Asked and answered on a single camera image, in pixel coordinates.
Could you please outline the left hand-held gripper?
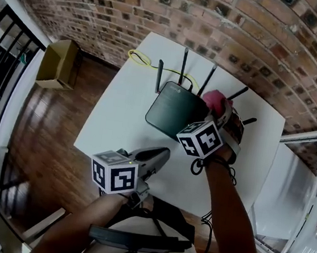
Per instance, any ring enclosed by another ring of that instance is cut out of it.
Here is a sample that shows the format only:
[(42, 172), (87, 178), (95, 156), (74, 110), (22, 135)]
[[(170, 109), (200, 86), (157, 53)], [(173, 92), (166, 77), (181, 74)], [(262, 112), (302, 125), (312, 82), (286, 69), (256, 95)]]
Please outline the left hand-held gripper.
[(127, 206), (136, 208), (149, 195), (147, 179), (163, 168), (170, 159), (167, 147), (147, 148), (142, 159), (140, 151), (105, 151), (92, 155), (92, 180), (105, 194), (117, 194), (127, 199)]

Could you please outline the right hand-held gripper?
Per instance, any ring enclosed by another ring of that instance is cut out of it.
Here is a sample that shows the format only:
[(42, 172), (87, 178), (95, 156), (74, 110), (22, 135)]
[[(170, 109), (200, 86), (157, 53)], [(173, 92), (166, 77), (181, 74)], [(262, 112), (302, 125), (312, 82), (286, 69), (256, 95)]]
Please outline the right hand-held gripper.
[(230, 121), (240, 117), (229, 100), (223, 99), (221, 104), (224, 112), (220, 118), (216, 119), (215, 112), (210, 110), (203, 122), (192, 123), (177, 133), (176, 137), (188, 156), (205, 159), (226, 144), (232, 150), (228, 161), (236, 161), (241, 150), (240, 142), (228, 130)]

